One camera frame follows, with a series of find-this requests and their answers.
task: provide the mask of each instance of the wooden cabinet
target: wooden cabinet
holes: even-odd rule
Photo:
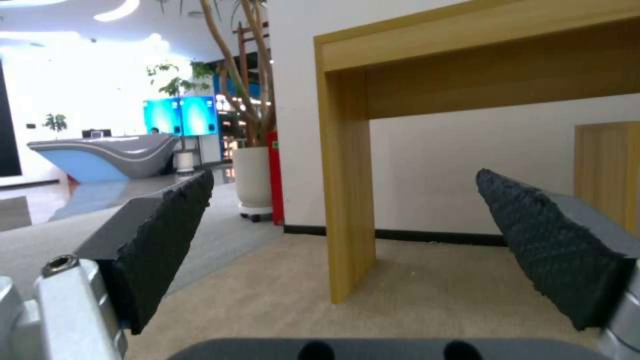
[[[575,196],[633,234],[638,226],[640,121],[575,128]]]

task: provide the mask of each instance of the wooden table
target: wooden table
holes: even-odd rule
[[[315,37],[332,302],[376,259],[369,120],[640,92],[638,34],[639,0],[471,0]]]

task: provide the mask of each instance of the blue screen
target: blue screen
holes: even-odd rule
[[[147,100],[144,107],[147,133],[151,133],[151,129],[156,127],[161,133],[182,134],[180,131],[180,109],[178,109],[176,99]]]
[[[216,101],[211,96],[183,97],[180,102],[186,136],[218,133]]]

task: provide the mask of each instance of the screw hole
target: screw hole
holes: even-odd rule
[[[464,341],[452,341],[444,348],[445,360],[483,360],[475,346]]]
[[[300,353],[298,360],[334,360],[335,354],[329,344],[322,341],[311,341],[307,343]]]

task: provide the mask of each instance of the glossy floor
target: glossy floor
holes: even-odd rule
[[[231,183],[233,169],[212,170],[216,185]],[[133,181],[88,184],[50,184],[0,190],[0,231],[113,208],[137,196],[161,192],[185,177],[176,175]]]

